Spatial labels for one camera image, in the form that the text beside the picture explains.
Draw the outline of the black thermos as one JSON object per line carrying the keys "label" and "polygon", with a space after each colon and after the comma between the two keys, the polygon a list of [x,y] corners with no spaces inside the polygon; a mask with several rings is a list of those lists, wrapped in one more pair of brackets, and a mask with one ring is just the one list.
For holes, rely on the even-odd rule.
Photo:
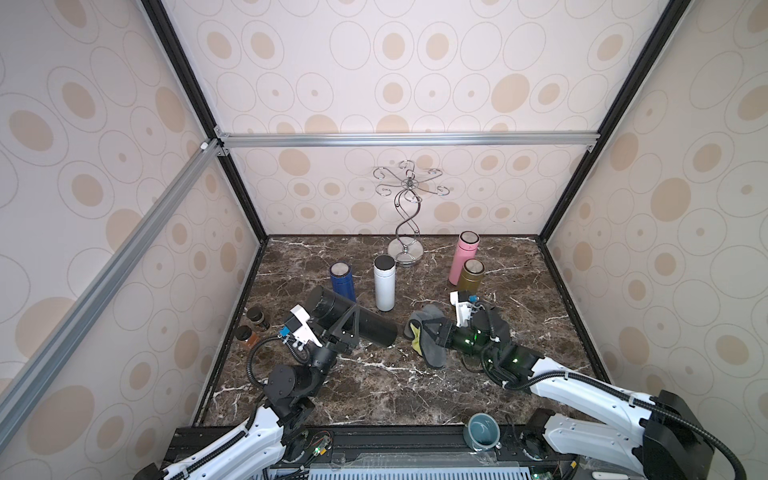
{"label": "black thermos", "polygon": [[360,337],[380,347],[391,346],[398,335],[397,326],[381,315],[323,286],[315,286],[302,306],[316,325],[331,330],[348,310],[358,308],[358,333]]}

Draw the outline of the grey yellow cleaning cloth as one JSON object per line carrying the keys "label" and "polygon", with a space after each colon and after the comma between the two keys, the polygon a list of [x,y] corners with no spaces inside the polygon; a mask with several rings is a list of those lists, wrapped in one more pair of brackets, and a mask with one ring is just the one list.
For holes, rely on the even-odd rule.
{"label": "grey yellow cleaning cloth", "polygon": [[404,327],[403,336],[429,368],[442,369],[445,366],[446,349],[439,344],[439,338],[446,322],[443,312],[437,306],[428,304],[413,311]]}

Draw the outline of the gold thermos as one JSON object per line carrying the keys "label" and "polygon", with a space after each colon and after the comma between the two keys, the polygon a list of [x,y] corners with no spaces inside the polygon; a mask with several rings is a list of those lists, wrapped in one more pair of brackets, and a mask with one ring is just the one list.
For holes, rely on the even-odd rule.
{"label": "gold thermos", "polygon": [[485,266],[482,261],[476,258],[467,259],[462,266],[457,289],[470,295],[476,295],[484,275]]}

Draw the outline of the pink thermos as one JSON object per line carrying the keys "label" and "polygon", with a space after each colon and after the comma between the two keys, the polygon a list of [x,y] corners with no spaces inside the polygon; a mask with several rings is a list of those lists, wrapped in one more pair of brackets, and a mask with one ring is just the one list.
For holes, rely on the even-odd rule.
{"label": "pink thermos", "polygon": [[465,262],[475,257],[480,237],[474,231],[466,230],[460,233],[454,252],[448,281],[457,285]]}

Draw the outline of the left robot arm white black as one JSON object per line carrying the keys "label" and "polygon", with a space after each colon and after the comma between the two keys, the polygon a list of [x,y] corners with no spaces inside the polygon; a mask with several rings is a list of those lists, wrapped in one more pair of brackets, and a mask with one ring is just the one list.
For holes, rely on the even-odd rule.
{"label": "left robot arm white black", "polygon": [[331,326],[316,335],[319,319],[297,305],[290,310],[278,339],[298,346],[311,344],[307,364],[278,365],[263,386],[249,418],[207,447],[161,470],[150,464],[136,479],[250,479],[284,455],[286,444],[297,435],[314,408],[311,398],[324,384],[341,353],[351,352],[360,339],[360,307],[343,311]]}

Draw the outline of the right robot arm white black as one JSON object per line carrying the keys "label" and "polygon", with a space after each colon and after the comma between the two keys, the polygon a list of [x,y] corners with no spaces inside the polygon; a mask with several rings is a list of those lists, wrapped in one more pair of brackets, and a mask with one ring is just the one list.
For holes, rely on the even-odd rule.
{"label": "right robot arm white black", "polygon": [[504,390],[548,398],[589,417],[578,421],[548,410],[536,413],[520,436],[529,457],[537,459],[549,448],[647,479],[705,479],[720,452],[735,478],[746,478],[737,455],[701,425],[680,396],[625,390],[569,369],[514,342],[508,323],[487,303],[461,307],[458,314],[458,321],[438,316],[411,323],[414,346],[432,367],[443,367],[453,350],[477,359],[481,372]]}

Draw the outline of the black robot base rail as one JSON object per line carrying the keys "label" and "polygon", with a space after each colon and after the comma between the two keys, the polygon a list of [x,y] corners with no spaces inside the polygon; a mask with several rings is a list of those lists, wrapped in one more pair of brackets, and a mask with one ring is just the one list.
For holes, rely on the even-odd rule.
{"label": "black robot base rail", "polygon": [[157,479],[588,479],[587,461],[549,447],[531,430],[503,425],[499,443],[475,451],[462,425],[317,426],[287,444],[223,427],[178,430]]}

